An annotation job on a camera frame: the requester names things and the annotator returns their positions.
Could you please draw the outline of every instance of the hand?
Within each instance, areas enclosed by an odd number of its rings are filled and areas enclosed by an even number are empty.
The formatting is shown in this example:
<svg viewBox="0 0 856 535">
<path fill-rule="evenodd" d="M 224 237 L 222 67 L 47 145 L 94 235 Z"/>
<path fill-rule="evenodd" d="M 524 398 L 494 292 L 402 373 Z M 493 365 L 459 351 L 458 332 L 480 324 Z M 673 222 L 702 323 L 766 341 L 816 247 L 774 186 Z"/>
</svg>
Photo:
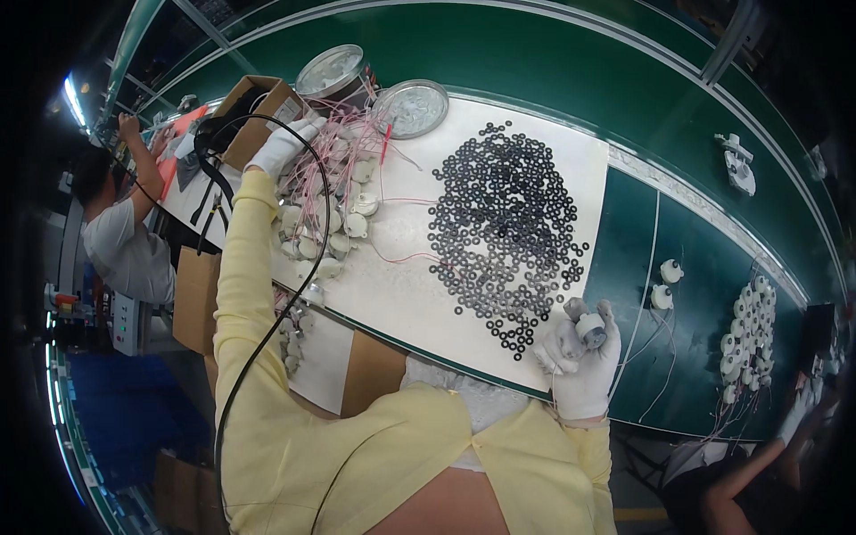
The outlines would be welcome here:
<svg viewBox="0 0 856 535">
<path fill-rule="evenodd" d="M 562 419 L 601 417 L 609 406 L 609 386 L 621 355 L 621 334 L 612 306 L 607 300 L 597 304 L 606 342 L 594 350 L 586 350 L 576 331 L 580 315 L 588 312 L 586 304 L 574 297 L 565 310 L 570 313 L 570 319 L 547 333 L 533 351 L 544 371 L 550 374 L 556 410 Z"/>
<path fill-rule="evenodd" d="M 794 397 L 794 404 L 791 406 L 791 410 L 788 411 L 788 415 L 785 417 L 782 427 L 779 428 L 779 432 L 776 435 L 784 441 L 785 446 L 788 446 L 788 443 L 791 442 L 791 438 L 794 437 L 794 433 L 800 427 L 800 422 L 802 422 L 805 415 L 820 401 L 822 390 L 823 380 L 820 377 L 816 377 L 806 381 L 802 389 L 797 391 L 797 395 Z"/>
<path fill-rule="evenodd" d="M 327 122 L 324 117 L 319 117 L 315 122 L 310 123 L 307 119 L 291 122 L 288 127 L 293 129 L 297 134 L 306 141 L 312 141 L 318 135 L 318 130 Z M 270 175 L 274 180 L 282 173 L 282 167 L 297 156 L 297 153 L 303 149 L 303 144 L 300 143 L 288 130 L 285 128 L 277 128 L 273 134 L 268 137 L 268 140 L 256 152 L 253 159 L 244 166 L 244 172 L 247 172 L 251 165 L 260 167 Z"/>
<path fill-rule="evenodd" d="M 152 156 L 157 158 L 163 151 L 166 150 L 166 146 L 175 138 L 175 128 L 172 125 L 168 127 L 161 128 L 155 134 L 155 139 L 152 142 Z"/>
<path fill-rule="evenodd" d="M 140 137 L 140 121 L 125 113 L 119 114 L 119 139 L 128 143 Z"/>
</svg>

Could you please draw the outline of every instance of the round metal tray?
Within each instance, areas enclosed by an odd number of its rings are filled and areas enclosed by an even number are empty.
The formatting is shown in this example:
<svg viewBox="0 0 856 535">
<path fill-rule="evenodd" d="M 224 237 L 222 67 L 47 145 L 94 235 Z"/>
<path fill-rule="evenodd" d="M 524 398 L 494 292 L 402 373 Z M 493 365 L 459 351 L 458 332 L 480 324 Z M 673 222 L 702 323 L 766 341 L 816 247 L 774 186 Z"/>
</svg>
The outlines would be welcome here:
<svg viewBox="0 0 856 535">
<path fill-rule="evenodd" d="M 449 94 L 431 80 L 407 80 L 381 92 L 372 106 L 377 130 L 392 140 L 411 140 L 438 127 L 449 113 Z"/>
</svg>

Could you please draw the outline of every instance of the glove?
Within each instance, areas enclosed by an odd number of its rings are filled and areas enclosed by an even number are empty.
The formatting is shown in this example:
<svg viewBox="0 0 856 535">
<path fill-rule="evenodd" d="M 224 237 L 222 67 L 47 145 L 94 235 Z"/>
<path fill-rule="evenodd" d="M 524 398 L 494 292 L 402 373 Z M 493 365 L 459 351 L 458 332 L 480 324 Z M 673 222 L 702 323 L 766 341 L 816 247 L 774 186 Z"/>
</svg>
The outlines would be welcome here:
<svg viewBox="0 0 856 535">
<path fill-rule="evenodd" d="M 586 350 L 576 331 L 580 315 L 588 313 L 585 302 L 573 297 L 565 310 L 570 318 L 547 333 L 532 351 L 544 372 L 551 375 L 556 410 L 563 420 L 603 416 L 609 406 L 609 386 L 621 355 L 621 334 L 615 324 L 612 306 L 607 300 L 597 304 L 606 342 L 591 351 Z"/>
<path fill-rule="evenodd" d="M 312 123 L 308 119 L 300 119 L 299 121 L 291 122 L 288 127 L 293 129 L 304 140 L 312 141 L 318 135 L 318 130 L 321 129 L 326 121 L 327 119 L 324 117 L 319 117 Z M 276 180 L 279 174 L 282 173 L 282 167 L 297 156 L 297 153 L 303 147 L 304 145 L 288 130 L 277 128 L 268 137 L 262 148 L 256 152 L 253 159 L 244 166 L 244 171 L 251 165 L 258 165 L 265 170 L 265 173 Z"/>
<path fill-rule="evenodd" d="M 805 415 L 811 411 L 820 401 L 820 396 L 823 393 L 823 379 L 815 377 L 811 381 L 806 382 L 803 388 L 797 392 L 794 398 L 794 405 L 782 422 L 782 427 L 779 428 L 779 433 L 776 435 L 784 441 L 785 446 L 791 442 L 797 428 L 800 427 Z"/>
</svg>

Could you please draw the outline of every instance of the fluorescent light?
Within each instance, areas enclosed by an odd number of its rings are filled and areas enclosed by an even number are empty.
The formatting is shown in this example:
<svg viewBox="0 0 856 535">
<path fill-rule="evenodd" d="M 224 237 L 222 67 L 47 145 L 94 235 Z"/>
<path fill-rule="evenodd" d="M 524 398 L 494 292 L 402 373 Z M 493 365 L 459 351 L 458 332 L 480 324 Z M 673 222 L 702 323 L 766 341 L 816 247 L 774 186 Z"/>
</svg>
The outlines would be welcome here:
<svg viewBox="0 0 856 535">
<path fill-rule="evenodd" d="M 83 110 L 80 109 L 80 103 L 77 102 L 77 93 L 71 86 L 71 77 L 65 79 L 65 94 L 68 96 L 68 102 L 71 104 L 71 110 L 74 112 L 74 118 L 83 128 L 86 128 L 86 119 L 83 117 Z"/>
<path fill-rule="evenodd" d="M 51 405 L 51 421 L 56 426 L 56 413 L 53 408 L 53 388 L 51 388 L 51 370 L 48 370 L 48 404 Z"/>
<path fill-rule="evenodd" d="M 65 463 L 65 469 L 68 472 L 68 478 L 71 479 L 71 485 L 74 487 L 74 492 L 77 492 L 77 497 L 80 499 L 80 503 L 86 505 L 83 501 L 83 496 L 80 495 L 80 491 L 77 490 L 77 482 L 74 481 L 74 476 L 71 475 L 71 468 L 68 467 L 68 459 L 65 456 L 65 446 L 62 445 L 62 439 L 59 437 L 59 431 L 54 430 L 56 433 L 56 443 L 59 445 L 59 455 L 62 455 L 62 462 Z"/>
</svg>

